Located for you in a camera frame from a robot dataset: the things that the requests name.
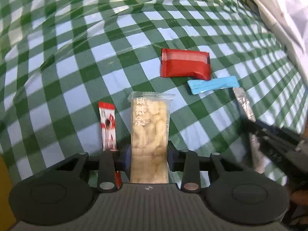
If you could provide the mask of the light blue stick packet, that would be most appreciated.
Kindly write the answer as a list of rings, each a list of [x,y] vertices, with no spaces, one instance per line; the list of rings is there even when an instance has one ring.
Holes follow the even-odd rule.
[[[235,76],[214,78],[211,80],[188,80],[189,88],[193,95],[208,91],[215,91],[228,88],[239,88],[239,82]]]

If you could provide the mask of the clear pale cracker packet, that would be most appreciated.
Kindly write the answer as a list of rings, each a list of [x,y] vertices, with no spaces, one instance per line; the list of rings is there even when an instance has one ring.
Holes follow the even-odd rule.
[[[133,91],[131,103],[131,175],[136,184],[167,184],[167,145],[174,94]]]

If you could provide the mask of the silver stick packet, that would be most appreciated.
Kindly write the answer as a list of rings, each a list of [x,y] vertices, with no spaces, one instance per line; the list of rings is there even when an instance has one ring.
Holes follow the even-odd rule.
[[[242,87],[232,88],[233,93],[241,109],[244,111],[246,118],[252,122],[256,122],[256,117],[250,106],[250,102],[246,96],[246,93]],[[264,168],[264,155],[259,150],[260,144],[255,134],[249,134],[249,142],[251,145],[252,165],[256,172],[262,174],[265,171]]]

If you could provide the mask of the green checkered sofa cover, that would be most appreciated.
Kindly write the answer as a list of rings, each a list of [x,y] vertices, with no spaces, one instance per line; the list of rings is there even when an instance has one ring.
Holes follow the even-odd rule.
[[[186,77],[162,78],[164,48],[208,52],[212,76],[235,76],[258,119],[304,131],[303,79],[246,0],[1,0],[1,155],[12,182],[98,154],[100,101],[115,105],[117,142],[129,143],[132,91],[174,95],[177,148],[247,161],[233,91],[193,95]]]

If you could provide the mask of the cardboard box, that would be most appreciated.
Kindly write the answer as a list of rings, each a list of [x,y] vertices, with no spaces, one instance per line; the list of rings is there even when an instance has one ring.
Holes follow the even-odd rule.
[[[9,193],[13,185],[3,158],[0,159],[0,229],[9,230],[16,218],[9,206]]]

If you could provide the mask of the red white stick packet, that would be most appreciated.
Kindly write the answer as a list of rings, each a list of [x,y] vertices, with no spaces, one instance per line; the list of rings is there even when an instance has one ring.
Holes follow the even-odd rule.
[[[109,149],[117,149],[115,130],[115,106],[111,103],[99,102],[99,114],[103,151]],[[122,185],[120,172],[117,172],[116,175],[119,179],[118,186],[120,186],[120,184]]]

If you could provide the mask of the red rectangular snack packet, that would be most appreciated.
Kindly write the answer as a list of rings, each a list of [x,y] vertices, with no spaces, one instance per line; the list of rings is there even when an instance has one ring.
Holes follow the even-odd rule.
[[[211,80],[210,55],[208,52],[181,49],[162,49],[161,77],[193,77]]]

